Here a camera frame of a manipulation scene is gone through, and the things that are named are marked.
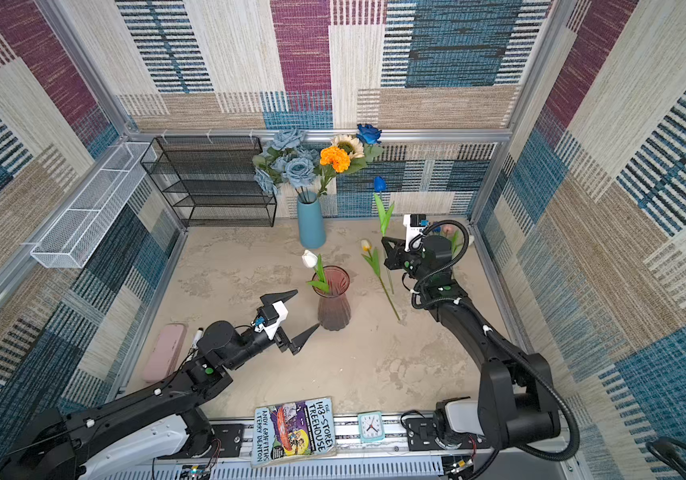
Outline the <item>red ribbed glass vase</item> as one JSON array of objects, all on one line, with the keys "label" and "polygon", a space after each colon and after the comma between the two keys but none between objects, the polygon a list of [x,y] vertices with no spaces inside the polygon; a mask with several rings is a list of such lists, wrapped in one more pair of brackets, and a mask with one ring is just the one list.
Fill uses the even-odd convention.
[{"label": "red ribbed glass vase", "polygon": [[327,291],[320,287],[322,280],[317,273],[309,282],[319,297],[318,322],[326,330],[339,331],[344,329],[351,319],[351,307],[346,296],[351,280],[347,271],[339,266],[324,266],[323,271]]}]

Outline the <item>yellow tulip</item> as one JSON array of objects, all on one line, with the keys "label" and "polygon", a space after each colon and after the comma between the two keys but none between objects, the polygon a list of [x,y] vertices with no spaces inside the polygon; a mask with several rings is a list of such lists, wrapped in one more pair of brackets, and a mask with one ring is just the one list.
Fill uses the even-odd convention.
[{"label": "yellow tulip", "polygon": [[362,257],[365,259],[367,264],[371,267],[374,275],[378,279],[380,287],[383,290],[383,292],[386,296],[386,299],[387,299],[394,315],[396,316],[397,321],[400,322],[401,317],[400,317],[400,315],[399,315],[399,313],[398,313],[398,311],[397,311],[397,309],[393,303],[393,300],[389,294],[388,288],[386,287],[386,285],[383,281],[383,277],[382,277],[382,273],[381,273],[381,262],[380,262],[380,256],[379,256],[378,249],[366,239],[361,241],[361,248],[363,250]]}]

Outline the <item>white tulip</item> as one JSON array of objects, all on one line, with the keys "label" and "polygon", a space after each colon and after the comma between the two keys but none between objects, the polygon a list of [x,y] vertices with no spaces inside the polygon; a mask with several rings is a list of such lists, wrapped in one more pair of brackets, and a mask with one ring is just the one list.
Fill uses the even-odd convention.
[{"label": "white tulip", "polygon": [[314,277],[307,284],[323,295],[329,294],[331,287],[321,257],[310,250],[305,250],[301,259],[305,267],[314,271]]}]

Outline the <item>blue tulip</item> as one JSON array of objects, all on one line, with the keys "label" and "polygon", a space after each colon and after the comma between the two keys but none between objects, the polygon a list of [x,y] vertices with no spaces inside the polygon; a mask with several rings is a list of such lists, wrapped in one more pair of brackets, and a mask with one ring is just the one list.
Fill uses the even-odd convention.
[{"label": "blue tulip", "polygon": [[[375,205],[377,208],[377,213],[378,213],[378,220],[379,220],[379,226],[381,230],[381,237],[385,237],[387,235],[387,230],[390,225],[390,219],[393,213],[394,206],[391,205],[388,209],[385,208],[385,205],[383,203],[382,198],[380,197],[380,194],[385,192],[386,190],[386,181],[380,177],[376,176],[373,179],[373,189],[374,189],[374,201]],[[379,272],[380,267],[375,267],[374,265],[374,260],[375,260],[375,247],[370,247],[369,250],[370,253],[370,265],[373,268],[373,272],[376,272],[376,270]],[[376,275],[378,276],[378,279],[381,280],[381,286],[384,289],[384,292],[386,294],[386,297],[390,300],[389,293],[386,289],[385,286],[383,286],[382,278],[380,276],[380,273],[376,272]],[[391,289],[391,293],[394,293],[394,288],[393,288],[393,282],[390,277],[390,273],[387,274],[388,279],[389,279],[389,288]]]}]

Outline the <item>blue ceramic vase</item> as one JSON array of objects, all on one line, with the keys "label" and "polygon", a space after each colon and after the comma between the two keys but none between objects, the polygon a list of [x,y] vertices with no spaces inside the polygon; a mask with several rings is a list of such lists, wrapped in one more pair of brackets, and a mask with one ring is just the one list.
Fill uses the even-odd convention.
[{"label": "blue ceramic vase", "polygon": [[298,198],[297,218],[301,245],[308,250],[315,250],[326,242],[324,218],[321,202],[316,193],[308,193],[308,198]]}]

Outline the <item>cream sunflower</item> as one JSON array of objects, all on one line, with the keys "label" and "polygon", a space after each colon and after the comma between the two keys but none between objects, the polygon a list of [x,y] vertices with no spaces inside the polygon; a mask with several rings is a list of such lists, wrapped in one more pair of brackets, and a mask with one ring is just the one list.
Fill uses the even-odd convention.
[{"label": "cream sunflower", "polygon": [[364,159],[363,144],[355,136],[337,135],[331,140],[331,146],[345,150],[351,158],[351,166],[346,173],[354,173],[367,166]]}]

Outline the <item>dark blue rose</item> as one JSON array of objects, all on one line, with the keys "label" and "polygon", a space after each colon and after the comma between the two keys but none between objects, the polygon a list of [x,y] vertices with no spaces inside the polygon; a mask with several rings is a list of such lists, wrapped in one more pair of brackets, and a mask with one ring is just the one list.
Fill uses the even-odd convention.
[{"label": "dark blue rose", "polygon": [[380,141],[382,131],[371,124],[358,124],[357,129],[357,138],[363,144],[364,159],[372,162],[384,151]]}]

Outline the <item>orange marigold flower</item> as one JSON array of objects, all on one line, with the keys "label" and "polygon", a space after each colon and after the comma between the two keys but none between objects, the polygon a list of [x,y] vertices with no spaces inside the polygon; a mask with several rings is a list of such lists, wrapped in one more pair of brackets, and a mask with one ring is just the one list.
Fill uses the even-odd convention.
[{"label": "orange marigold flower", "polygon": [[337,146],[323,149],[320,153],[319,165],[315,169],[320,180],[318,195],[325,196],[328,193],[328,186],[331,181],[340,174],[346,173],[350,166],[351,158],[345,150]]}]

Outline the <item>pale blue rose bouquet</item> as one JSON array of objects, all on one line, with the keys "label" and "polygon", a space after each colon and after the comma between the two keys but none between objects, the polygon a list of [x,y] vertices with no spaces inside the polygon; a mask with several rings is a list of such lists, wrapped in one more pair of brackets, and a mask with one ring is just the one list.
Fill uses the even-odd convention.
[{"label": "pale blue rose bouquet", "polygon": [[303,146],[307,132],[280,131],[263,151],[252,158],[254,180],[266,195],[277,195],[279,187],[290,185],[301,203],[314,201],[311,188],[319,176],[320,152]]}]

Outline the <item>tulip bunch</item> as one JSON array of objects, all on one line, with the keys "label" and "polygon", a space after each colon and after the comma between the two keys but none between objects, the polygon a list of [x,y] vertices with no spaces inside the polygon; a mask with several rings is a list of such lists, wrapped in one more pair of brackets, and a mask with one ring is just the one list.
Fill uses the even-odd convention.
[{"label": "tulip bunch", "polygon": [[451,244],[452,257],[456,257],[464,244],[464,235],[455,225],[445,224],[439,227],[439,233]]}]

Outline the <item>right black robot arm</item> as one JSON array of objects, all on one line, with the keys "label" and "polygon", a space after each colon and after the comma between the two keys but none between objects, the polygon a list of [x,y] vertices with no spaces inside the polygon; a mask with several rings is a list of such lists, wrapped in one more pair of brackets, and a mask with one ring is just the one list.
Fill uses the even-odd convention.
[{"label": "right black robot arm", "polygon": [[489,444],[554,462],[574,457],[579,427],[553,386],[548,362],[513,345],[483,317],[454,278],[450,240],[429,235],[410,246],[384,237],[381,244],[384,266],[415,281],[413,307],[452,333],[479,368],[477,418]]}]

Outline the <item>colourful treehouse book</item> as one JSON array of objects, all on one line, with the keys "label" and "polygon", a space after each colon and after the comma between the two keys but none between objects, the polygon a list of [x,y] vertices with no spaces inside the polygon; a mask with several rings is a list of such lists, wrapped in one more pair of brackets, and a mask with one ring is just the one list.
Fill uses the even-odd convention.
[{"label": "colourful treehouse book", "polygon": [[251,465],[255,468],[337,450],[330,397],[258,407],[253,420]]}]

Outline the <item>pink pencil case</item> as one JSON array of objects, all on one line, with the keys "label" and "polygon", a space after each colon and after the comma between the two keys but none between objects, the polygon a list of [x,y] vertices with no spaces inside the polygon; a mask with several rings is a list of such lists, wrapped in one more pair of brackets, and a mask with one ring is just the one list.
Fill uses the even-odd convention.
[{"label": "pink pencil case", "polygon": [[175,370],[186,333],[187,326],[182,323],[171,323],[161,329],[142,371],[144,382],[164,380]]}]

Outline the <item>small mint alarm clock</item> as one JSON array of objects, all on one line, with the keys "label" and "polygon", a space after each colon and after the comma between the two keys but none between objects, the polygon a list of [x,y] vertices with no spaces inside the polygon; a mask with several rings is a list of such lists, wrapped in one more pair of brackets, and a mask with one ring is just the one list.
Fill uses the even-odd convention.
[{"label": "small mint alarm clock", "polygon": [[382,413],[371,411],[357,416],[359,440],[361,443],[375,443],[385,439]]}]

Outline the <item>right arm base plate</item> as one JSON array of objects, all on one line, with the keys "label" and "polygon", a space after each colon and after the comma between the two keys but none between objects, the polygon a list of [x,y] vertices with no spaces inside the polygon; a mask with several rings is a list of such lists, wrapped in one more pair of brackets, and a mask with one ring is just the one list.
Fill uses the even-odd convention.
[{"label": "right arm base plate", "polygon": [[451,433],[448,429],[439,432],[432,417],[420,412],[404,412],[399,423],[406,432],[408,450],[423,452],[430,450],[475,450],[485,447],[485,440],[476,434]]}]

